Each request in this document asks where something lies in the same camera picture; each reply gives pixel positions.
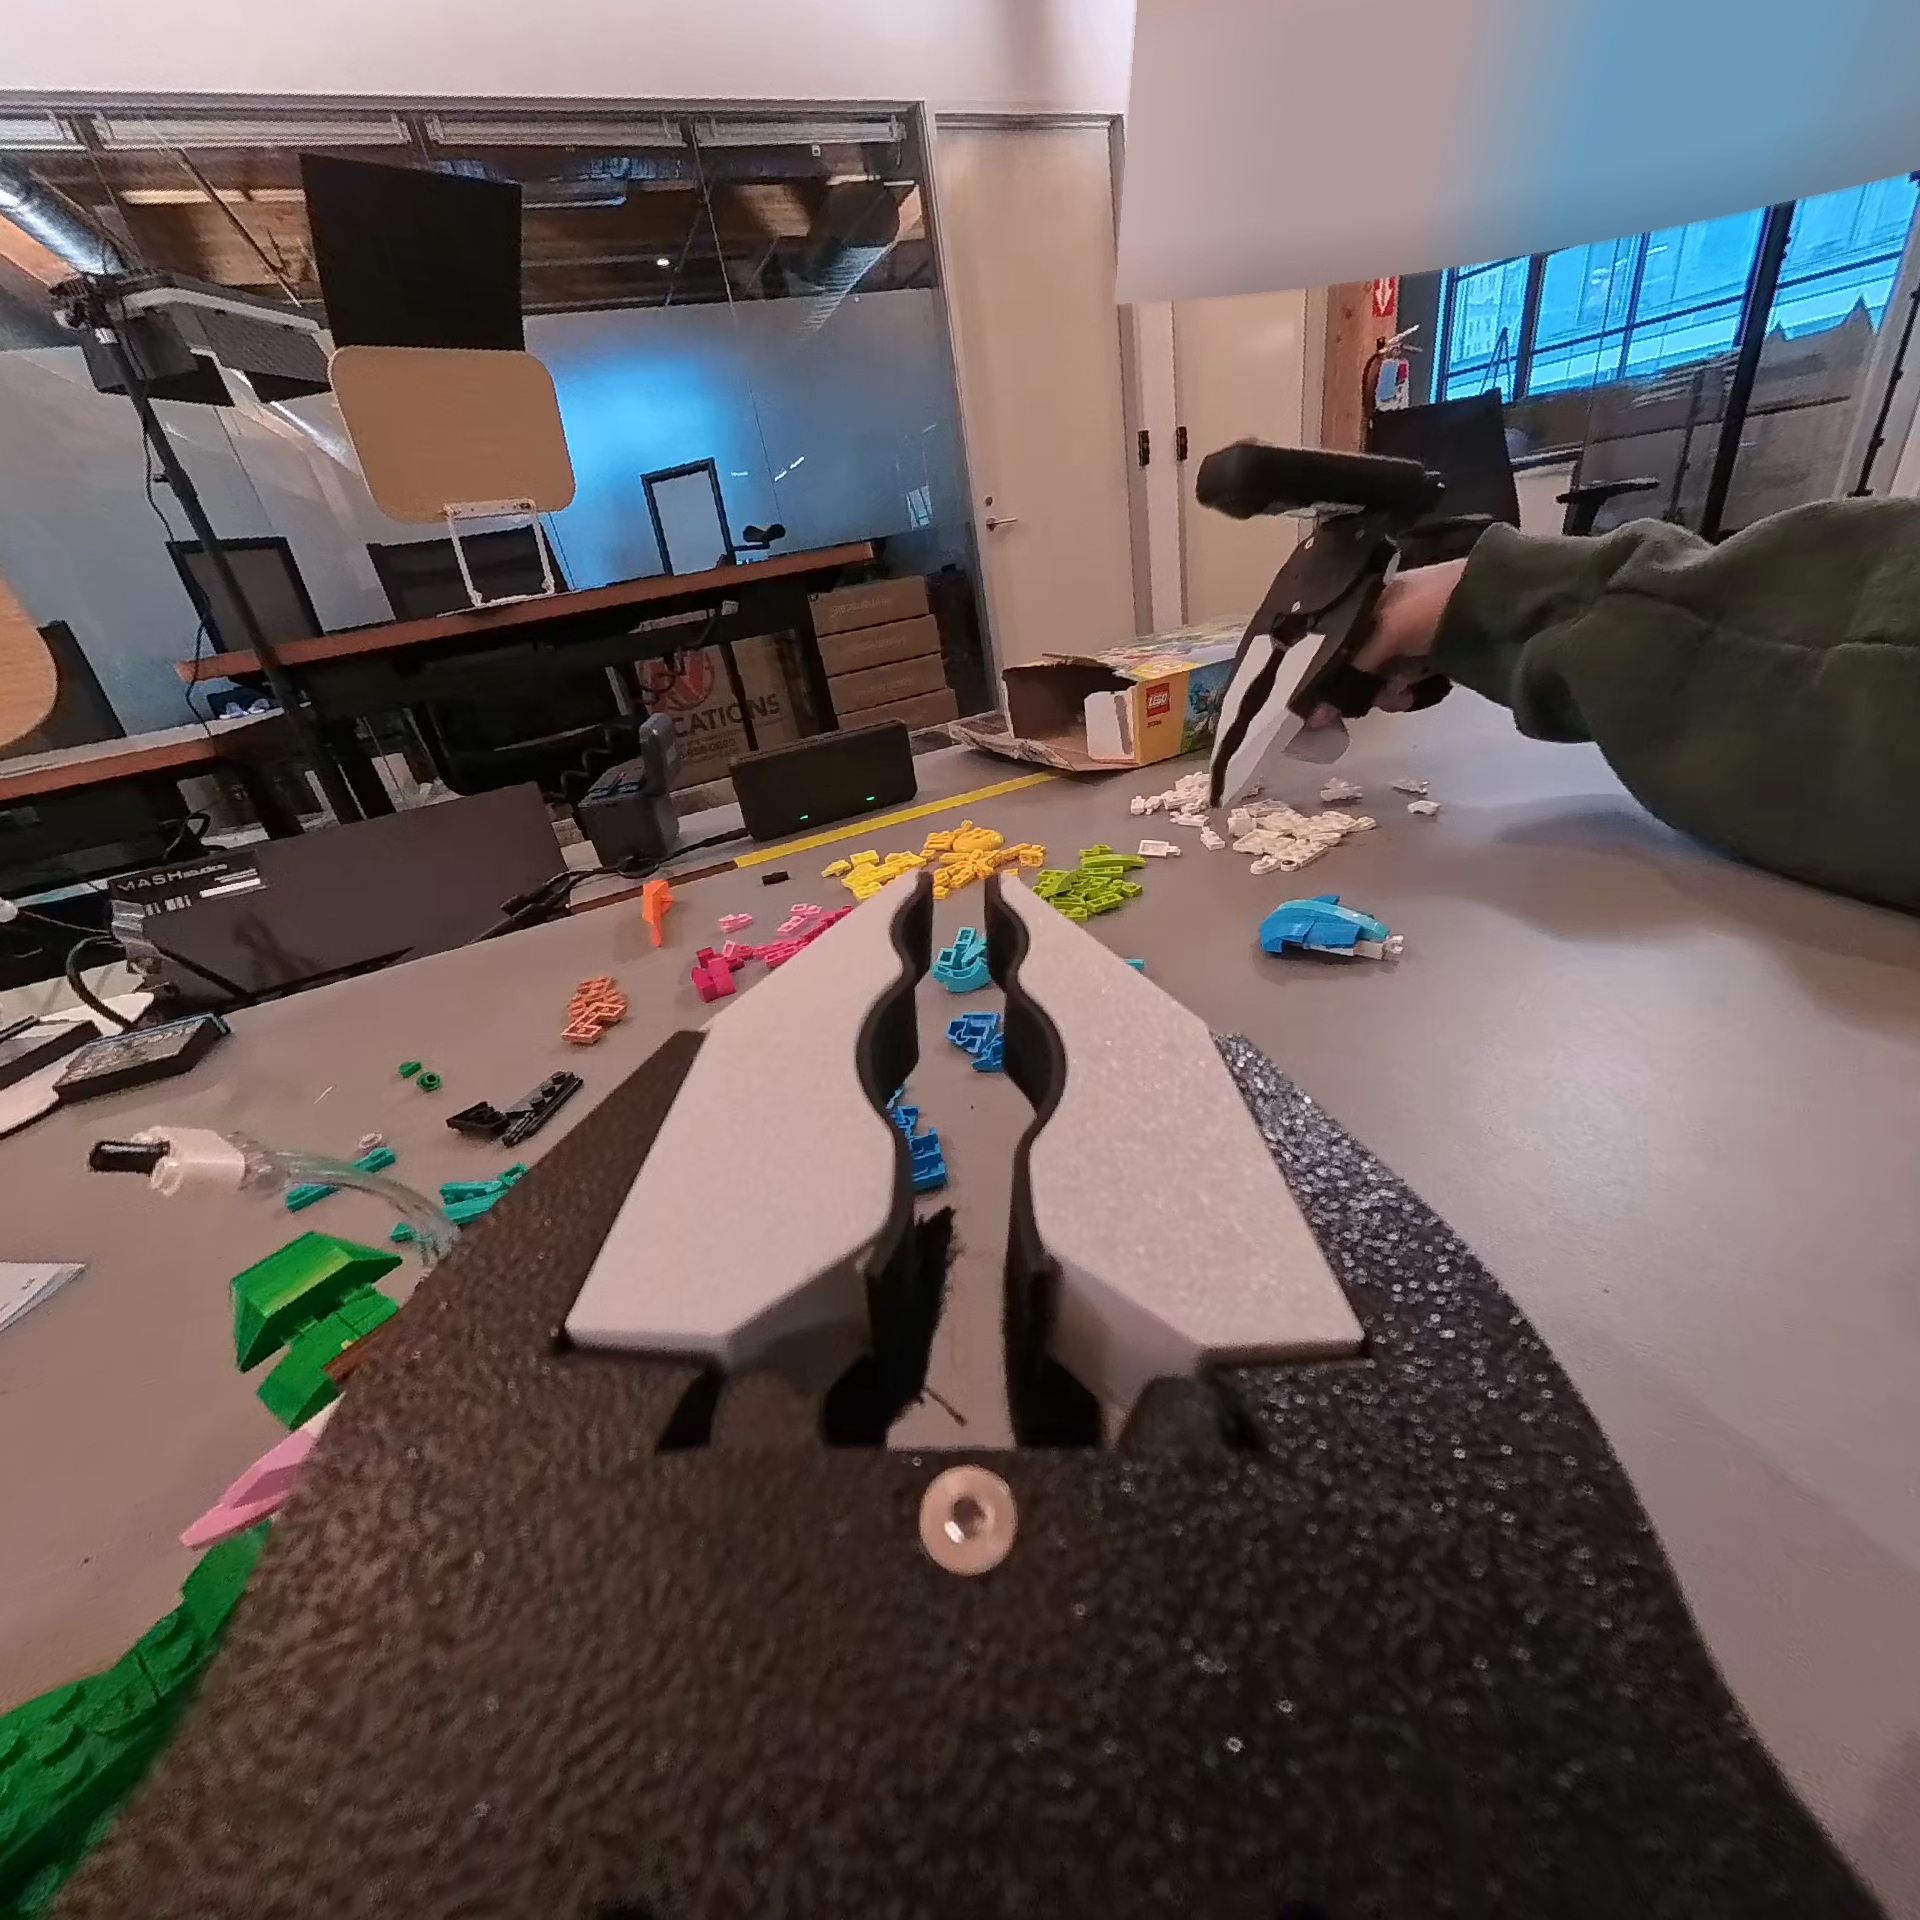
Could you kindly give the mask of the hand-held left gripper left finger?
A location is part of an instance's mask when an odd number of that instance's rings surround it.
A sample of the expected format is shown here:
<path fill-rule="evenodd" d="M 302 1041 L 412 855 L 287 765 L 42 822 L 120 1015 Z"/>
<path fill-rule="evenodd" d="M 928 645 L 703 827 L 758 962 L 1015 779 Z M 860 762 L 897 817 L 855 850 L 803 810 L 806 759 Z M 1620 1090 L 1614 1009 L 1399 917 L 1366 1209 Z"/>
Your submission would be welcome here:
<path fill-rule="evenodd" d="M 567 1312 L 580 1352 L 820 1390 L 833 1443 L 921 1397 L 945 1304 L 892 1101 L 921 1057 L 932 882 L 889 880 L 697 1032 Z"/>

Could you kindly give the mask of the pile of white lego pieces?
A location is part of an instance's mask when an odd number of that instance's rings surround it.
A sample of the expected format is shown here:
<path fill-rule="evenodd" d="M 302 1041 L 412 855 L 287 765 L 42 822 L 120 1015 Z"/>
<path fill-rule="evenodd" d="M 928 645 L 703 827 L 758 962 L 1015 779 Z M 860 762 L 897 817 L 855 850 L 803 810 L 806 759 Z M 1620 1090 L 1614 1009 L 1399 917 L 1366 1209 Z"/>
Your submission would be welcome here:
<path fill-rule="evenodd" d="M 1358 810 L 1363 790 L 1332 779 L 1320 795 L 1320 808 L 1298 808 L 1270 799 L 1263 787 L 1251 798 L 1209 802 L 1209 774 L 1180 774 L 1162 790 L 1136 793 L 1129 813 L 1163 831 L 1187 831 L 1201 848 L 1249 857 L 1251 872 L 1298 872 L 1353 839 L 1377 831 L 1378 821 Z"/>

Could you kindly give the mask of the green lego plant model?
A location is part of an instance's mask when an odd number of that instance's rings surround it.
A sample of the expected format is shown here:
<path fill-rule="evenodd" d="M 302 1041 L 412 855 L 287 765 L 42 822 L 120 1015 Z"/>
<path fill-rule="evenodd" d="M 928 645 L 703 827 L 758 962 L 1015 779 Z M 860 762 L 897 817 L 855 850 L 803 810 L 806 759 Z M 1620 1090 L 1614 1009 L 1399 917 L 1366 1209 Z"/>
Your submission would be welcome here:
<path fill-rule="evenodd" d="M 186 1534 L 176 1606 L 113 1665 L 3 1717 L 3 1915 L 46 1915 L 59 1886 L 175 1736 L 342 1397 L 332 1366 L 398 1312 L 395 1249 L 304 1231 L 232 1279 L 235 1366 L 283 1438 Z"/>

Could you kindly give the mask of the lego set cardboard box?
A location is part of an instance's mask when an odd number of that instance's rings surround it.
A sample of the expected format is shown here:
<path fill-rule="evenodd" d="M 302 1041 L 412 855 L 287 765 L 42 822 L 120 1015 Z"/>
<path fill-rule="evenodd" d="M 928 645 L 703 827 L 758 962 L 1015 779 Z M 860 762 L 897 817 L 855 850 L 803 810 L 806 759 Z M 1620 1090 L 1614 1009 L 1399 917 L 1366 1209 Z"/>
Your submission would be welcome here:
<path fill-rule="evenodd" d="M 1075 776 L 1208 751 L 1241 630 L 1243 621 L 1228 616 L 1100 654 L 1008 664 L 999 709 L 945 731 L 956 745 Z"/>

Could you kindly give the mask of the pile of magenta lego pieces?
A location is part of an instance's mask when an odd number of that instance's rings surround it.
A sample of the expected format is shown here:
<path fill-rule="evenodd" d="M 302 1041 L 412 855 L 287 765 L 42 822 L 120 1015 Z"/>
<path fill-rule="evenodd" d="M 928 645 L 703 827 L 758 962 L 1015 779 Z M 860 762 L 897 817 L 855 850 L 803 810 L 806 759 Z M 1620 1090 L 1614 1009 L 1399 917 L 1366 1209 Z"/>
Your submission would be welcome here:
<path fill-rule="evenodd" d="M 747 917 L 726 917 L 721 920 L 726 935 L 721 946 L 706 946 L 695 953 L 689 979 L 704 1002 L 731 995 L 746 968 L 780 968 L 847 918 L 851 909 L 848 904 L 823 907 L 817 903 L 796 903 L 766 941 L 746 938 L 746 933 L 753 930 Z"/>

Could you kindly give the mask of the pile of lime lego pieces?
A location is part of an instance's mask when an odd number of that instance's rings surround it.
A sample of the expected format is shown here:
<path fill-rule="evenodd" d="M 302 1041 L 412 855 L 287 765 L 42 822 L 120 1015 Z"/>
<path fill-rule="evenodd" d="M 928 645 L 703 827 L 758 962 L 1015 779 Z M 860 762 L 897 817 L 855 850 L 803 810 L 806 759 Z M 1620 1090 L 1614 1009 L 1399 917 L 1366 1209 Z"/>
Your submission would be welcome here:
<path fill-rule="evenodd" d="M 1144 882 L 1136 875 L 1144 865 L 1146 857 L 1139 851 L 1108 845 L 1081 848 L 1071 867 L 1040 867 L 1031 880 L 1031 891 L 1063 918 L 1086 922 L 1142 898 Z"/>

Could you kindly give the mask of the blue lego dolphin model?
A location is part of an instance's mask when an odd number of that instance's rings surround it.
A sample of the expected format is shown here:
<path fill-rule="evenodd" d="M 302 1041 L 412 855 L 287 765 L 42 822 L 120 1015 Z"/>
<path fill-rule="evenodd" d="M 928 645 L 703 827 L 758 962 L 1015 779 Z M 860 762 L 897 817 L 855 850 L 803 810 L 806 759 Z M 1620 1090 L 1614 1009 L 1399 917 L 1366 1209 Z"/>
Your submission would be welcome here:
<path fill-rule="evenodd" d="M 1289 898 L 1276 904 L 1258 928 L 1258 944 L 1270 954 L 1318 954 L 1386 962 L 1402 957 L 1404 937 L 1371 914 L 1345 904 L 1340 895 Z"/>

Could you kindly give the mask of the pile of teal lego pieces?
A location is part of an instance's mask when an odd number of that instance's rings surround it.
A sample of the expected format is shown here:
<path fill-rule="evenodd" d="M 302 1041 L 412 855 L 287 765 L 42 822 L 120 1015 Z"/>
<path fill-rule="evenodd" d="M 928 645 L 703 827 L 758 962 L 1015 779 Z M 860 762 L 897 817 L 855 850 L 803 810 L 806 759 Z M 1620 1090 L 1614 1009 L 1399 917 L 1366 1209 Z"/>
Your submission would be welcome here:
<path fill-rule="evenodd" d="M 395 1165 L 398 1154 L 380 1138 L 351 1159 L 295 1154 L 279 1184 L 279 1199 L 287 1210 L 302 1214 L 334 1192 L 364 1192 L 388 1209 L 388 1242 L 433 1263 L 528 1171 L 528 1165 L 511 1163 L 484 1178 L 452 1178 L 422 1191 L 401 1181 Z"/>

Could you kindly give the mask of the red fire extinguisher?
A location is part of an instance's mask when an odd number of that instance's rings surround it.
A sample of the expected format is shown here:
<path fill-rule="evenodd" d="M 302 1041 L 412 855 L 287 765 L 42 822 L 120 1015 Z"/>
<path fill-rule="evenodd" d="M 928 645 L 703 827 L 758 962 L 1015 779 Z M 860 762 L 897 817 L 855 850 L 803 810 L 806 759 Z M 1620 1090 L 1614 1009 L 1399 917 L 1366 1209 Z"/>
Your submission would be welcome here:
<path fill-rule="evenodd" d="M 1419 321 L 1378 335 L 1361 367 L 1361 440 L 1358 449 L 1375 449 L 1377 419 L 1410 406 L 1410 358 Z"/>

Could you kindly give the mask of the black office chair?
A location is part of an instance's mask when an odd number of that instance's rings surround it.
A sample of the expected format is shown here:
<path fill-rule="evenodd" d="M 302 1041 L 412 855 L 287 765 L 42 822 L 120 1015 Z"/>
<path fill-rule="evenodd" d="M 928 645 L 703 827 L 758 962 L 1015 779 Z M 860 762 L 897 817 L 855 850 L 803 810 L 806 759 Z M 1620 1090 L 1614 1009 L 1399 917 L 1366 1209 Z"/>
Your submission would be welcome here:
<path fill-rule="evenodd" d="M 1520 494 L 1499 387 L 1402 410 L 1377 410 L 1363 449 L 1415 461 L 1444 482 L 1430 519 L 1487 519 L 1520 527 Z"/>

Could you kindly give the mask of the yellow tape strip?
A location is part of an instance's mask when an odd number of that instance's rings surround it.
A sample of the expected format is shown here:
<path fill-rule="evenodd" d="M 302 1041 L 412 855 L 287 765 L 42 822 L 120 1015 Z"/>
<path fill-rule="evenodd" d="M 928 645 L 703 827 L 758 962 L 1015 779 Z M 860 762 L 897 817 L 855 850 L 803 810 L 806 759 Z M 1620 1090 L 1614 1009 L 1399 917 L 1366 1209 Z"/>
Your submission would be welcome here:
<path fill-rule="evenodd" d="M 945 813 L 950 808 L 975 806 L 975 803 L 986 802 L 986 799 L 999 799 L 999 798 L 1033 787 L 1039 783 L 1054 782 L 1059 776 L 1062 774 L 1057 774 L 1057 773 L 1019 774 L 1019 776 L 999 779 L 995 783 L 984 783 L 984 786 L 975 786 L 975 787 L 967 787 L 967 790 L 959 790 L 959 793 L 951 793 L 951 795 L 939 798 L 939 799 L 926 799 L 926 802 L 920 802 L 920 803 L 912 803 L 912 806 L 872 810 L 872 813 L 858 815 L 848 822 L 835 822 L 835 824 L 823 827 L 819 831 L 788 837 L 780 843 L 737 855 L 731 859 L 731 867 L 737 872 L 744 872 L 744 871 L 753 871 L 753 867 L 759 867 L 759 865 L 778 865 L 783 862 L 792 862 L 792 859 L 800 857 L 803 851 L 810 851 L 810 850 L 817 850 L 817 848 L 830 848 L 830 845 L 844 843 L 848 839 L 864 840 L 867 837 L 879 833 L 880 830 L 912 824 L 916 821 Z"/>

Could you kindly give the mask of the black charging box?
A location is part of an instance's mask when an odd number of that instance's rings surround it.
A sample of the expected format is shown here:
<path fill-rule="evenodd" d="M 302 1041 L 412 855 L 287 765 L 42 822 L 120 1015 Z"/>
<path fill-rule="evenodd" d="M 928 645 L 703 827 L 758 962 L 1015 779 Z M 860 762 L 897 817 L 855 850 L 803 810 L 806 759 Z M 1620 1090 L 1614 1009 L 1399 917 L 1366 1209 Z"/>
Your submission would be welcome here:
<path fill-rule="evenodd" d="M 912 731 L 900 720 L 838 728 L 730 768 L 740 822 L 758 843 L 817 831 L 920 795 Z"/>

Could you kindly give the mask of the printed cardboard box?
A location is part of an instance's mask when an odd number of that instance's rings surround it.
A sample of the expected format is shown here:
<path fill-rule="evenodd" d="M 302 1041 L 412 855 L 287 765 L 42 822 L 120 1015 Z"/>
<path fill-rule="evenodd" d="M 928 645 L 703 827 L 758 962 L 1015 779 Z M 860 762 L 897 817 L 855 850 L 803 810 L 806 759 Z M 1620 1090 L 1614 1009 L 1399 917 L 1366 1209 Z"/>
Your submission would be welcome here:
<path fill-rule="evenodd" d="M 706 645 L 633 667 L 650 715 L 673 720 L 680 765 L 670 793 L 730 779 L 751 751 L 780 750 L 828 728 L 811 696 L 800 635 L 780 630 Z"/>

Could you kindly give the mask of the black power adapter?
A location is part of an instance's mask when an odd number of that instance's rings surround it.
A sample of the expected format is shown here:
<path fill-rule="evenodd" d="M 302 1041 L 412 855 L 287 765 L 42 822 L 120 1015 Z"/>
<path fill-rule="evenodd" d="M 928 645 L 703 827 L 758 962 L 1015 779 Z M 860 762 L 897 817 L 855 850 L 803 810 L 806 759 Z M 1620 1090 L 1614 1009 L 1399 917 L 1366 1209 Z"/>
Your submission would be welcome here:
<path fill-rule="evenodd" d="M 230 1038 L 226 1019 L 194 1015 L 91 1039 L 64 1057 L 52 1082 L 55 1104 L 73 1109 L 102 1096 L 162 1086 L 196 1070 Z"/>

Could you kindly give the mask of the wooden board on white stand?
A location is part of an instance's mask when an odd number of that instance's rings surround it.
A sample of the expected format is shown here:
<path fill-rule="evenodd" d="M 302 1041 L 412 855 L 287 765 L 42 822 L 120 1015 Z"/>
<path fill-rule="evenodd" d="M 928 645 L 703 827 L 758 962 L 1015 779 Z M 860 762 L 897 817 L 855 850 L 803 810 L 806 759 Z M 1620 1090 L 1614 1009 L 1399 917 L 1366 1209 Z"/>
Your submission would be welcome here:
<path fill-rule="evenodd" d="M 479 520 L 523 520 L 536 535 L 539 597 L 561 591 L 544 515 L 577 495 L 561 395 L 527 349 L 351 345 L 328 361 L 355 459 L 376 504 L 395 520 L 446 523 L 474 610 L 489 597 L 464 542 Z"/>
<path fill-rule="evenodd" d="M 14 587 L 3 579 L 3 754 L 35 735 L 57 709 L 59 664 Z"/>

